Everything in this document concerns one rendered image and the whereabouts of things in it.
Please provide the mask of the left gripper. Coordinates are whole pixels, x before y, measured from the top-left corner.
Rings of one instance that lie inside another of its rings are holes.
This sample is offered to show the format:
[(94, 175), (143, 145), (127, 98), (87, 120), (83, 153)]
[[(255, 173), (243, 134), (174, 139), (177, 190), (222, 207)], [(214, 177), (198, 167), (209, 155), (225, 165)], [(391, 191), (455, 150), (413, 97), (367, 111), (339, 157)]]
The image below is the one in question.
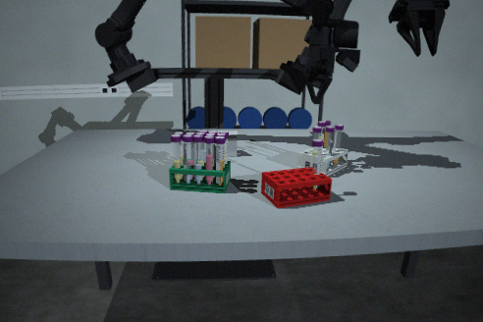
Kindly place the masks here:
[(437, 53), (445, 10), (449, 7), (450, 0), (397, 0), (389, 15), (389, 23), (398, 22), (398, 33), (417, 57), (421, 54), (419, 28), (422, 28), (430, 53), (434, 56)]

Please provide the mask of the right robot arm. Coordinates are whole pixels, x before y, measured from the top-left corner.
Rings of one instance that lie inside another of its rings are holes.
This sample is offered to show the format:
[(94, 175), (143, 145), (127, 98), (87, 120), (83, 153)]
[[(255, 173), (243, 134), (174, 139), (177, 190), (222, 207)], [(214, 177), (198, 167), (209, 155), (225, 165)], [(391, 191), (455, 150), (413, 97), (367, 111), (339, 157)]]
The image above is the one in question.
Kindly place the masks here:
[[(314, 25), (310, 27), (309, 45), (331, 46), (332, 28), (334, 29), (333, 44), (337, 48), (322, 47), (320, 67), (334, 68), (336, 61), (350, 72), (353, 72), (357, 68), (360, 50), (354, 49), (357, 49), (358, 22), (347, 20), (344, 20), (346, 21), (344, 22), (339, 19), (329, 19), (329, 16), (334, 10), (332, 0), (281, 1), (312, 17), (312, 23)], [(125, 70), (144, 62), (143, 59), (137, 60), (134, 53), (130, 53), (127, 42), (133, 36), (132, 27), (135, 24), (133, 21), (145, 2), (146, 0), (122, 0), (111, 17), (107, 19), (106, 23), (98, 25), (95, 30), (96, 41), (100, 46), (105, 48), (109, 59), (111, 59), (110, 61), (112, 61), (110, 67), (115, 73), (107, 76), (109, 80)], [(336, 57), (335, 52), (338, 52)]]

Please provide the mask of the green tube rack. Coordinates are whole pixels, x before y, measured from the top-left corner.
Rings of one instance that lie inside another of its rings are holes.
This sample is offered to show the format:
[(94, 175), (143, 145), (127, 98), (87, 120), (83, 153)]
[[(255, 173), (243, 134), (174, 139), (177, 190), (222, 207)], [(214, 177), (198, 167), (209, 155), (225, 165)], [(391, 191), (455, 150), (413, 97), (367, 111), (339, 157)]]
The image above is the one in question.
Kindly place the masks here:
[[(176, 183), (174, 178), (174, 174), (183, 174), (183, 175), (199, 175), (205, 176), (201, 181), (200, 185), (193, 179), (190, 180), (190, 183), (183, 179), (180, 180), (179, 183)], [(170, 189), (173, 190), (187, 190), (187, 191), (201, 191), (201, 192), (216, 192), (216, 193), (225, 193), (229, 182), (231, 180), (231, 161), (228, 161), (225, 164), (223, 171), (216, 171), (216, 163), (214, 164), (213, 170), (206, 170), (206, 164), (202, 166), (202, 169), (195, 170), (194, 165), (191, 166), (191, 169), (185, 169), (184, 165), (181, 165), (181, 168), (174, 168), (174, 165), (169, 169), (169, 176), (170, 176)], [(208, 185), (206, 182), (206, 176), (215, 176), (211, 185)], [(223, 183), (221, 186), (216, 184), (216, 177), (223, 177)], [(181, 188), (182, 187), (182, 188)]]

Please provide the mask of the red tube rack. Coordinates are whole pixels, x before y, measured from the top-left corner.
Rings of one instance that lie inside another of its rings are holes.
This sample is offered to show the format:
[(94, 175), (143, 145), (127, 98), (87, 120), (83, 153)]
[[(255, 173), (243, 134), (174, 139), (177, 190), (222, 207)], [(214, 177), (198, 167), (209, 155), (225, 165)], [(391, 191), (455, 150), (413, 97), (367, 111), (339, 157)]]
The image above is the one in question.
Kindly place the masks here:
[(330, 200), (331, 186), (332, 179), (312, 174), (312, 167), (262, 172), (261, 193), (277, 208)]

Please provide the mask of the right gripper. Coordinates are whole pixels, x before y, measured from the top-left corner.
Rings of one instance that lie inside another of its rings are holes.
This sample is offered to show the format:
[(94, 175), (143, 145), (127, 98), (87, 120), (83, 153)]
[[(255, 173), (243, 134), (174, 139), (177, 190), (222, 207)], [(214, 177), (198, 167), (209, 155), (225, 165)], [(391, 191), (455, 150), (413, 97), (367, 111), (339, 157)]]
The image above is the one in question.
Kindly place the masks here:
[[(314, 104), (320, 104), (326, 90), (328, 89), (330, 83), (333, 80), (333, 73), (334, 73), (334, 68), (320, 67), (322, 47), (331, 48), (331, 46), (328, 46), (328, 45), (309, 46), (308, 65), (304, 66), (303, 78), (305, 80), (311, 101)], [(308, 66), (311, 66), (311, 67), (308, 67)], [(315, 68), (318, 68), (316, 69), (316, 72), (315, 72)], [(314, 92), (314, 88), (312, 84), (313, 82), (321, 82), (317, 95), (315, 95), (315, 92)]]

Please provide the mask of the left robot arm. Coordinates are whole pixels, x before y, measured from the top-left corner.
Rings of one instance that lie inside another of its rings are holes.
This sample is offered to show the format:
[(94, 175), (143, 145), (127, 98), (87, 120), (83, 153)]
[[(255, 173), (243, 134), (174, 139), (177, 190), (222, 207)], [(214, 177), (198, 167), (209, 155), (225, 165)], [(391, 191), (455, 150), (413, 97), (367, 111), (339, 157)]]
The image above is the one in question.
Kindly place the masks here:
[[(332, 14), (330, 15), (330, 19), (342, 19), (343, 20), (351, 0), (333, 0), (333, 2), (334, 2), (334, 10), (333, 10)], [(304, 41), (306, 41), (309, 44), (309, 29), (308, 29), (308, 31), (305, 35)], [(312, 46), (312, 45), (309, 45), (309, 46)], [(288, 61), (287, 65), (290, 65), (290, 66), (304, 72), (304, 66), (307, 66), (307, 61), (308, 61), (309, 46), (308, 47), (305, 46), (301, 55), (297, 55), (294, 62)], [(337, 48), (337, 47), (335, 47), (335, 44), (333, 44), (333, 29), (332, 29), (332, 34), (331, 34), (331, 48)]]

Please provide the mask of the orange tube with purple cap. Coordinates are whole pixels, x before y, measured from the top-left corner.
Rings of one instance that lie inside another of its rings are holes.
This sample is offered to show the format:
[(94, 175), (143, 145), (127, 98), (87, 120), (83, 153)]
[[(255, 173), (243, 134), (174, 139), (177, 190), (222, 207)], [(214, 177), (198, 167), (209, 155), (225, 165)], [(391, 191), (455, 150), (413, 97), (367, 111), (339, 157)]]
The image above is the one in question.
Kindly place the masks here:
[[(331, 121), (323, 121), (323, 122), (326, 122), (326, 127), (331, 126)], [(326, 129), (326, 127), (325, 127), (325, 129)], [(326, 147), (326, 135), (327, 135), (327, 132), (325, 132), (324, 147)]]

